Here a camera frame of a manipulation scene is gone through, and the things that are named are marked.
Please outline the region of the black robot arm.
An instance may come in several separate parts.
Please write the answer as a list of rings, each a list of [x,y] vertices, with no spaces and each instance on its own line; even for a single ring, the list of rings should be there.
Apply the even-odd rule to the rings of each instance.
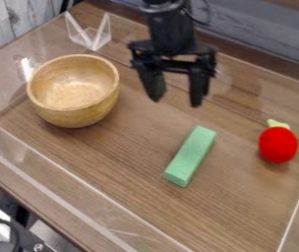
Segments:
[[[164,72],[186,74],[190,105],[199,107],[216,75],[216,48],[195,37],[190,1],[142,0],[139,9],[147,17],[150,38],[132,41],[127,48],[146,93],[159,101],[167,91]]]

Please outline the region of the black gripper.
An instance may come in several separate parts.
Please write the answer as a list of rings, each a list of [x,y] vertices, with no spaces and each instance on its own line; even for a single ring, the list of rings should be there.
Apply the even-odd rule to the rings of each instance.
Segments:
[[[167,91],[163,72],[188,74],[190,105],[199,107],[215,76],[216,49],[195,37],[190,8],[140,11],[147,18],[150,38],[132,41],[127,48],[146,93],[158,102]]]

